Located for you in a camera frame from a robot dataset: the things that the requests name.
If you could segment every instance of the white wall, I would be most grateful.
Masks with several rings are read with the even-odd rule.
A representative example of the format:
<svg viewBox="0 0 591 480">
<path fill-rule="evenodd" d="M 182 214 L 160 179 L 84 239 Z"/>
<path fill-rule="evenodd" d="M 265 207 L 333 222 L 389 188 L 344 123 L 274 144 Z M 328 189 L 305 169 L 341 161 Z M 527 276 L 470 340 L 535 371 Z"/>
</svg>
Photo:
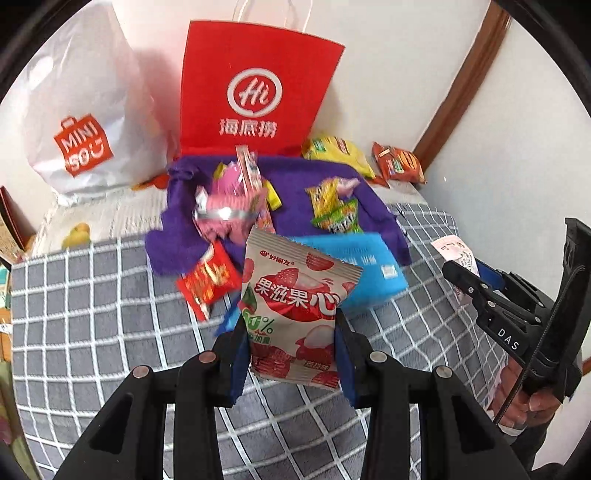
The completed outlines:
<svg viewBox="0 0 591 480">
<path fill-rule="evenodd" d="M 137 52 L 159 117 L 177 136 L 189 21 L 230 20 L 235 1 L 113 0 L 113 4 Z M 288 26 L 301 28 L 309 0 L 293 4 L 296 15 L 290 15 Z M 287 1 L 252 0 L 245 18 L 282 26 L 287 5 Z M 307 32 L 343 43 L 346 50 L 315 129 L 354 140 L 367 152 L 373 141 L 413 148 L 444 99 L 487 7 L 488 0 L 316 0 Z M 310 62 L 315 61 L 311 52 Z M 36 228 L 51 195 L 27 166 L 9 102 L 10 98 L 0 106 L 0 183 Z"/>
<path fill-rule="evenodd" d="M 562 405 L 548 427 L 546 440 L 535 456 L 534 469 L 564 463 L 579 444 L 591 421 L 591 374 L 585 375 L 573 398 Z"/>
<path fill-rule="evenodd" d="M 555 297 L 564 218 L 591 225 L 591 118 L 516 22 L 480 91 L 427 172 L 425 198 L 452 213 L 491 266 Z M 591 337 L 584 346 L 591 355 Z"/>
</svg>

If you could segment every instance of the metal screw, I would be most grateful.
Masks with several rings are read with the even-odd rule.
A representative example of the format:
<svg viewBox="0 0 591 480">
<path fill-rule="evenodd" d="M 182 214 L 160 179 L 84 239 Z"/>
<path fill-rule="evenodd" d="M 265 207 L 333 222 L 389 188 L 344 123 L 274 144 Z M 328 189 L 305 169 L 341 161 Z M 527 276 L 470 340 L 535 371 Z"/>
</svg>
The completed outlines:
<svg viewBox="0 0 591 480">
<path fill-rule="evenodd" d="M 216 354 L 211 350 L 206 350 L 199 355 L 199 361 L 203 364 L 210 364 L 211 362 L 214 362 L 216 358 Z"/>
<path fill-rule="evenodd" d="M 144 378 L 150 373 L 150 369 L 145 365 L 140 365 L 139 367 L 134 368 L 133 373 L 135 378 Z"/>
<path fill-rule="evenodd" d="M 435 373 L 441 378 L 450 378 L 453 375 L 452 369 L 444 365 L 437 367 L 435 369 Z"/>
<path fill-rule="evenodd" d="M 383 364 L 388 359 L 388 355 L 379 350 L 374 350 L 369 354 L 369 359 L 377 364 Z"/>
</svg>

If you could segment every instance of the human hand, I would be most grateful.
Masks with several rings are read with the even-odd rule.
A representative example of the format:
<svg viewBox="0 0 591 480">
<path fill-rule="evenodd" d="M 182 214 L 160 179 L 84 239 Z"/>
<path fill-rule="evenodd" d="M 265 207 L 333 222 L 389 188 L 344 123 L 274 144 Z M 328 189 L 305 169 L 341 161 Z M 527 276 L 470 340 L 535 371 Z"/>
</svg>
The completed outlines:
<svg viewBox="0 0 591 480">
<path fill-rule="evenodd" d="M 520 373 L 519 364 L 509 358 L 509 362 L 501 370 L 501 383 L 497 386 L 495 397 L 489 407 L 495 415 L 501 409 Z M 530 427 L 542 425 L 552 419 L 558 407 L 560 407 L 560 401 L 552 395 L 549 388 L 544 388 L 531 397 L 527 396 L 523 390 L 519 390 L 501 419 L 501 424 L 510 428 L 522 424 Z"/>
</svg>

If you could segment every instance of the miniso bag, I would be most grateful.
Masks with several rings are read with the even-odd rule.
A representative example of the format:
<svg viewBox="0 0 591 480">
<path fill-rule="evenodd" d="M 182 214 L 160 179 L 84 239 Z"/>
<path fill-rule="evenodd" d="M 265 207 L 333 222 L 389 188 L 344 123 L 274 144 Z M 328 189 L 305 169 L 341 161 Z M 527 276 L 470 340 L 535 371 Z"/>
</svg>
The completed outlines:
<svg viewBox="0 0 591 480">
<path fill-rule="evenodd" d="M 29 165 L 71 205 L 166 167 L 165 135 L 110 4 L 69 19 L 27 64 L 21 131 Z"/>
</svg>

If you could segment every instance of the black cable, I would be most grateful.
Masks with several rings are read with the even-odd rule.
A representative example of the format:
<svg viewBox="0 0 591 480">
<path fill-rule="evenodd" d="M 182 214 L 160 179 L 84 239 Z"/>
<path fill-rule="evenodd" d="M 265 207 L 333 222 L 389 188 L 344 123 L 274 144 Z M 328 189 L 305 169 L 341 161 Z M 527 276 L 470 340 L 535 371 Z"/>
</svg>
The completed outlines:
<svg viewBox="0 0 591 480">
<path fill-rule="evenodd" d="M 515 396 L 517 395 L 517 393 L 519 392 L 519 390 L 523 386 L 523 382 L 525 381 L 527 375 L 530 373 L 531 364 L 534 362 L 535 357 L 538 355 L 538 353 L 540 352 L 540 349 L 542 348 L 542 343 L 544 342 L 546 335 L 550 331 L 550 327 L 552 325 L 552 322 L 554 321 L 554 317 L 556 317 L 556 313 L 560 309 L 560 305 L 562 304 L 564 298 L 566 297 L 566 293 L 568 292 L 571 283 L 573 282 L 574 278 L 584 270 L 585 270 L 584 265 L 579 265 L 570 274 L 570 277 L 567 280 L 566 285 L 564 286 L 564 290 L 562 291 L 562 295 L 558 298 L 558 300 L 556 301 L 556 304 L 554 304 L 554 309 L 552 310 L 552 313 L 550 314 L 550 318 L 548 319 L 548 323 L 546 323 L 544 331 L 542 332 L 542 335 L 540 336 L 540 340 L 538 341 L 537 345 L 535 346 L 534 353 L 532 353 L 530 359 L 525 364 L 525 367 L 523 367 L 523 369 L 521 370 L 521 373 L 517 377 L 517 381 L 515 382 L 515 385 L 513 385 L 513 388 L 511 389 L 511 391 L 509 392 L 509 395 L 507 396 L 507 398 L 503 402 L 501 409 L 495 415 L 495 419 L 493 420 L 495 425 L 499 424 L 499 422 L 501 421 L 501 419 L 503 418 L 503 416 L 507 412 L 507 409 L 509 409 L 509 407 L 511 406 L 511 403 L 513 403 Z"/>
</svg>

